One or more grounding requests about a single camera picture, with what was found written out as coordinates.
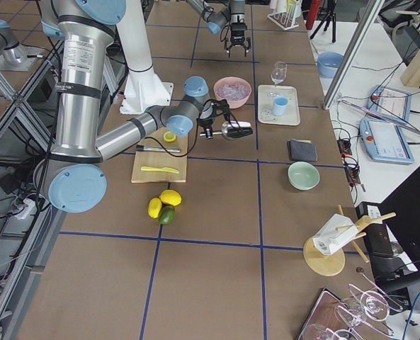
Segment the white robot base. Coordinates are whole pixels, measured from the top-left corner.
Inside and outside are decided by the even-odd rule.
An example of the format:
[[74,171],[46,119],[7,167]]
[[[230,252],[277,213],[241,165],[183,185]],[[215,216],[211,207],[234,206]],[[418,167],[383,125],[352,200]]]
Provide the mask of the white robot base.
[[162,82],[154,71],[140,1],[126,2],[117,29],[129,71],[120,112],[138,115],[150,106],[169,105],[174,85]]

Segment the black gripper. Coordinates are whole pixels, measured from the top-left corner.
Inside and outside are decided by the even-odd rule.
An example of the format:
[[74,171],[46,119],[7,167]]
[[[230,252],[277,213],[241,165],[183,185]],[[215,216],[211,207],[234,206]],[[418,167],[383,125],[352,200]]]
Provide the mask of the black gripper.
[[247,56],[247,53],[251,49],[251,41],[245,37],[245,32],[247,25],[245,22],[233,22],[229,25],[230,29],[230,39],[225,41],[224,49],[228,54],[228,57],[231,56],[231,49],[233,45],[242,45],[244,48],[244,56]]
[[229,122],[231,111],[229,104],[225,99],[220,101],[216,99],[208,99],[203,104],[203,111],[197,119],[199,127],[203,128],[204,132],[212,132],[212,124],[216,117],[222,115],[224,119]]

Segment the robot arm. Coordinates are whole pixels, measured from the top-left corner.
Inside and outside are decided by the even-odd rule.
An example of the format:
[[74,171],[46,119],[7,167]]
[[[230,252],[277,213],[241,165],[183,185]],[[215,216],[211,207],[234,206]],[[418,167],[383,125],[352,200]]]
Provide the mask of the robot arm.
[[[107,188],[100,164],[159,128],[185,137],[227,103],[212,99],[204,78],[186,80],[177,106],[155,74],[139,1],[41,1],[43,30],[64,43],[56,85],[56,138],[40,166],[39,189],[56,208],[81,213],[98,204]],[[120,39],[129,70],[125,107],[132,117],[98,133],[106,50]]]
[[225,52],[229,56],[233,47],[241,47],[244,56],[247,55],[251,49],[251,38],[245,36],[245,1],[222,1],[224,7],[220,11],[203,0],[188,0],[186,3],[207,23],[213,35],[220,34],[220,42],[224,43]]

